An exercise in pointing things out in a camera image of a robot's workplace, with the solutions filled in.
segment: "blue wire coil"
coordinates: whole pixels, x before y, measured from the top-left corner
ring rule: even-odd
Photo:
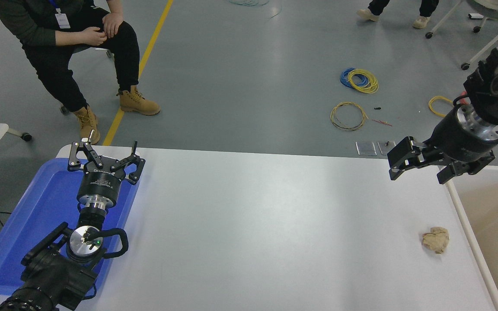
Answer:
[[[345,85],[346,87],[349,87],[351,89],[354,89],[354,87],[352,87],[351,83],[349,83],[348,81],[348,75],[351,71],[353,71],[355,68],[353,67],[350,67],[350,68],[347,68],[345,69],[343,72],[342,72],[342,75],[339,77],[339,81],[341,83],[343,83],[343,85]],[[357,86],[366,86],[368,85],[368,78],[365,76],[365,75],[361,75],[361,74],[357,74],[357,75],[354,75],[356,77],[359,77],[360,78],[360,82],[359,83],[354,83],[356,84]]]

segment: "chair wheel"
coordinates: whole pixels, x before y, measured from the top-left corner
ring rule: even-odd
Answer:
[[[30,140],[32,140],[32,135],[28,133],[22,133],[22,136],[20,136],[20,138],[22,138],[22,140],[24,140],[25,142],[29,142]]]
[[[65,106],[61,106],[61,108],[59,109],[61,109],[61,114],[63,114],[64,116],[69,114],[69,110]]]

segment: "robotic arm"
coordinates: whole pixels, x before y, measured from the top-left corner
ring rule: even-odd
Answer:
[[[102,227],[108,209],[116,205],[122,181],[136,184],[140,179],[145,160],[136,155],[136,146],[137,142],[132,153],[119,161],[97,155],[89,140],[73,143],[67,169],[83,171],[76,229],[61,223],[24,256],[20,262],[26,267],[20,276],[24,285],[0,305],[0,311],[58,311],[57,305],[75,310],[82,300],[89,299],[86,295],[92,288],[96,291],[97,273],[93,269],[101,260],[128,250],[124,230]],[[85,165],[78,160],[78,152],[87,157]],[[136,170],[126,176],[125,168],[130,165],[136,165]],[[108,253],[103,238],[113,235],[119,235],[122,248]],[[62,248],[66,248],[67,256],[61,254]]]
[[[495,159],[498,145],[498,48],[468,76],[464,89],[470,105],[453,101],[454,108],[437,124],[431,137],[416,142],[401,140],[388,154],[389,176],[394,181],[412,168],[444,165],[437,180],[444,184],[464,173],[475,175]]]

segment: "yellow wire coil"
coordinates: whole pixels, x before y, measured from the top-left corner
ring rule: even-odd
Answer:
[[[446,114],[440,114],[439,112],[437,112],[433,109],[433,106],[431,104],[433,104],[433,102],[436,100],[444,100],[444,101],[448,102],[449,104],[451,104],[451,106],[453,106],[453,101],[451,101],[447,97],[443,97],[443,96],[434,96],[429,100],[429,103],[428,103],[429,110],[431,110],[431,112],[433,112],[436,116],[440,116],[441,118],[445,118]]]
[[[358,85],[356,85],[356,83],[354,83],[354,81],[352,80],[352,78],[355,75],[363,75],[363,76],[367,77],[368,78],[368,84],[365,85],[365,86],[358,86]],[[366,93],[366,94],[375,93],[380,88],[379,85],[378,85],[378,80],[376,79],[376,77],[371,72],[369,72],[368,70],[364,70],[364,69],[358,69],[358,68],[354,69],[353,71],[351,71],[347,75],[347,80],[349,81],[349,83],[351,83],[351,86],[355,90],[363,92],[363,93]]]
[[[348,106],[348,105],[352,105],[352,106],[357,107],[360,110],[360,113],[362,114],[362,120],[356,126],[352,126],[352,127],[346,126],[345,124],[340,122],[340,120],[338,119],[338,117],[335,114],[337,112],[338,108],[343,107],[343,106]],[[332,122],[332,124],[335,127],[340,128],[341,130],[358,130],[359,128],[361,128],[364,125],[364,121],[366,119],[368,119],[368,116],[366,115],[366,112],[364,112],[364,109],[362,109],[362,107],[359,106],[358,104],[355,104],[354,102],[350,102],[350,101],[340,102],[337,106],[334,107],[334,109],[330,113],[330,121]]]

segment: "blue tray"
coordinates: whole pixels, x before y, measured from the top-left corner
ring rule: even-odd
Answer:
[[[0,295],[11,295],[24,283],[20,275],[24,255],[63,221],[74,229],[78,221],[76,196],[82,171],[67,171],[68,159],[52,159],[41,166],[0,233]],[[123,182],[116,206],[109,209],[103,230],[123,228],[136,196],[137,186]],[[118,236],[105,238],[109,252],[120,245]],[[111,260],[102,260],[93,271],[99,273],[100,291]]]

